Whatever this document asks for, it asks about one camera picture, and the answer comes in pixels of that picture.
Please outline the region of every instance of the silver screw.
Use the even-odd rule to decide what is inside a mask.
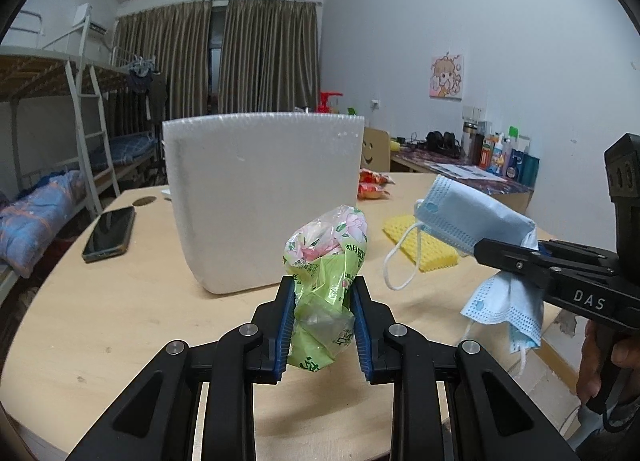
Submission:
[[[389,334],[391,336],[404,336],[407,334],[407,330],[406,327],[404,327],[402,324],[391,324],[389,326]]]
[[[180,342],[180,340],[174,340],[166,345],[166,352],[170,355],[179,355],[183,351],[184,343]]]
[[[240,334],[242,336],[253,336],[258,332],[258,326],[256,324],[243,324],[240,326]]]
[[[465,340],[462,342],[462,350],[469,355],[476,355],[480,352],[480,344],[473,340]]]

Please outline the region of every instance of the floral print wrapper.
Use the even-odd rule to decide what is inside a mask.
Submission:
[[[296,292],[290,365],[319,371],[349,346],[353,314],[348,292],[366,252],[364,214],[345,205],[306,224],[287,241],[284,266]]]

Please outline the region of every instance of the cartoon girl picture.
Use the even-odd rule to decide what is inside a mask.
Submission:
[[[435,57],[431,63],[429,96],[462,98],[462,55]]]

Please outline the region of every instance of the curtain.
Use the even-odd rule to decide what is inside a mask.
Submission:
[[[220,62],[220,112],[315,109],[319,74],[316,4],[229,1]]]
[[[186,2],[149,9],[118,20],[114,45],[136,55],[156,56],[167,83],[165,118],[189,118],[207,112],[211,2]],[[132,92],[110,99],[111,136],[146,128],[145,98]]]

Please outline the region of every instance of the human hand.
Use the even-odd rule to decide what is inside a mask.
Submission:
[[[596,344],[597,324],[589,320],[584,330],[582,360],[575,392],[582,403],[600,392],[601,380],[598,368],[603,354]],[[640,337],[620,340],[611,353],[611,362],[623,369],[634,369],[633,375],[620,395],[620,401],[640,395]]]

